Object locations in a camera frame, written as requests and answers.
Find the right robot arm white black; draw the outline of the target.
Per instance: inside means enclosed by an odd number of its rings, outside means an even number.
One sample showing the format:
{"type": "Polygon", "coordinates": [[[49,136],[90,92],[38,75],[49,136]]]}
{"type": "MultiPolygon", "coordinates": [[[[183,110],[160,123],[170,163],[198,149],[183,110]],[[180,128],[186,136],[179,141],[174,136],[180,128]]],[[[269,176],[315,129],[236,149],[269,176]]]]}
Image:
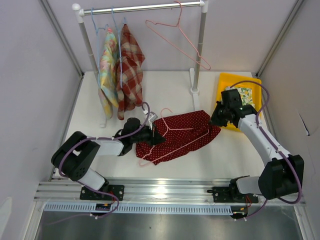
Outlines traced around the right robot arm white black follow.
{"type": "Polygon", "coordinates": [[[285,196],[294,193],[298,196],[292,203],[296,204],[301,200],[304,160],[300,155],[292,155],[264,129],[259,113],[252,105],[242,103],[237,89],[221,92],[221,100],[217,101],[210,122],[218,127],[231,123],[240,129],[264,164],[261,175],[234,179],[235,185],[228,189],[228,196],[232,201],[239,202],[246,194],[284,201],[285,196]]]}

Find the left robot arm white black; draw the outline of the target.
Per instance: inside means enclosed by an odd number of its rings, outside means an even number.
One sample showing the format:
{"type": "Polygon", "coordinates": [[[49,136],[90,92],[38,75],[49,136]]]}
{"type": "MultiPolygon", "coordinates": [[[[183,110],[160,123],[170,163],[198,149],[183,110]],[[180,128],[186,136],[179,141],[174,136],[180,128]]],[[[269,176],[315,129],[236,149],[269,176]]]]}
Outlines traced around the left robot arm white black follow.
{"type": "Polygon", "coordinates": [[[156,126],[142,125],[138,118],[131,117],[112,138],[88,137],[81,131],[74,132],[53,154],[51,163],[66,178],[88,187],[97,200],[103,200],[108,196],[109,182],[91,169],[96,156],[123,156],[134,144],[153,147],[165,141],[156,126]]]}

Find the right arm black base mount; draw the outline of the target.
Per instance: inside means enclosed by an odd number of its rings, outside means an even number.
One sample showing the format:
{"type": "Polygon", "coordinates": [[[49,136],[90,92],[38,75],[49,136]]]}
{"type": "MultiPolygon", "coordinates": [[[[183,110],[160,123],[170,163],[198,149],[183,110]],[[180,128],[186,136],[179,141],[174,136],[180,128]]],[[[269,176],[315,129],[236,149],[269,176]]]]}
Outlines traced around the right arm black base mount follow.
{"type": "Polygon", "coordinates": [[[240,193],[235,187],[216,186],[206,191],[211,194],[215,203],[252,203],[257,204],[259,198],[251,193],[240,193]]]}

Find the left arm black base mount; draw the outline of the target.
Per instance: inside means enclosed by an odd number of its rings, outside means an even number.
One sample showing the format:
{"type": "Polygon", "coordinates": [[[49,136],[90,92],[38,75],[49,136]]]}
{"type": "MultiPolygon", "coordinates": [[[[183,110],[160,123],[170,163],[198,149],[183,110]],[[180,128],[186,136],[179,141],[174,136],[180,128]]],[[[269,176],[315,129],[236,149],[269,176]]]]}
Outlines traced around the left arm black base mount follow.
{"type": "MultiPolygon", "coordinates": [[[[109,185],[103,186],[101,189],[99,189],[99,191],[112,194],[116,196],[119,201],[122,201],[124,198],[125,186],[118,185],[118,184],[109,184],[109,185]]],[[[109,195],[91,191],[85,186],[81,188],[79,199],[88,200],[88,201],[115,201],[116,200],[114,197],[111,197],[109,195]]]]}

